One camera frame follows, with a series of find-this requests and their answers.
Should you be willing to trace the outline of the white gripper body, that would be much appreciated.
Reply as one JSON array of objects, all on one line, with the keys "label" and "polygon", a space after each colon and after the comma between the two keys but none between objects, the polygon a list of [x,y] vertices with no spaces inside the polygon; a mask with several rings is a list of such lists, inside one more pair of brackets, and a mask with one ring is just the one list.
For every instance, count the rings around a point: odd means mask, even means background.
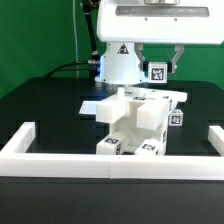
[{"label": "white gripper body", "polygon": [[101,0],[102,42],[221,44],[224,0]]}]

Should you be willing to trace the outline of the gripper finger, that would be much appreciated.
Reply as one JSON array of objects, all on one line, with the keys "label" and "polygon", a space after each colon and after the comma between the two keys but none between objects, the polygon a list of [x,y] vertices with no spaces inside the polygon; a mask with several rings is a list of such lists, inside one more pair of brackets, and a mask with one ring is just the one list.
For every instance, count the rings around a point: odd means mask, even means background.
[{"label": "gripper finger", "polygon": [[134,51],[139,60],[139,69],[142,72],[146,72],[148,69],[148,62],[145,60],[144,56],[142,55],[143,45],[141,43],[134,44]]},{"label": "gripper finger", "polygon": [[174,73],[177,68],[177,62],[184,53],[184,46],[177,44],[174,48],[175,50],[175,55],[174,57],[167,63],[167,71],[169,73]]}]

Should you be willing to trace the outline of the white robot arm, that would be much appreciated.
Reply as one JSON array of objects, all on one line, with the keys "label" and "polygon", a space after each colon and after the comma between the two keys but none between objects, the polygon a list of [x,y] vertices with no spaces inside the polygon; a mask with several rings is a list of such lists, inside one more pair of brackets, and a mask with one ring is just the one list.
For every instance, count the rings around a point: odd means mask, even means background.
[{"label": "white robot arm", "polygon": [[[98,86],[165,83],[187,45],[224,43],[224,0],[82,0]],[[150,62],[145,44],[172,44],[175,55]]]}]

